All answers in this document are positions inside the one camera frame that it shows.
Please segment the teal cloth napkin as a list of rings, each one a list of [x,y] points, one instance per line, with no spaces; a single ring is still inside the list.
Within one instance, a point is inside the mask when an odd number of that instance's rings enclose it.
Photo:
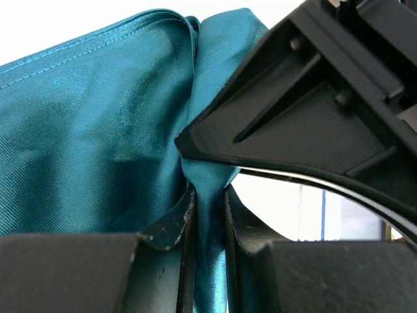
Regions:
[[[225,312],[223,192],[237,169],[174,140],[266,26],[142,12],[1,67],[1,234],[133,232],[197,190],[195,312]]]

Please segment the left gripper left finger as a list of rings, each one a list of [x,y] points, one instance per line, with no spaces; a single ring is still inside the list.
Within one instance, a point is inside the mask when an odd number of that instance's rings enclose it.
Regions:
[[[2,312],[191,312],[197,194],[137,233],[1,238]]]

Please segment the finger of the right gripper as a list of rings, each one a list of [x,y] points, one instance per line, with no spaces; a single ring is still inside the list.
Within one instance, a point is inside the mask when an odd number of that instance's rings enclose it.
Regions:
[[[347,196],[415,241],[416,2],[303,2],[175,143]]]

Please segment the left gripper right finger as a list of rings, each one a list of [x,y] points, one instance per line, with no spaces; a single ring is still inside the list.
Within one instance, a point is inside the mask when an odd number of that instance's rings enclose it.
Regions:
[[[416,250],[383,241],[290,241],[224,194],[231,312],[415,312]]]

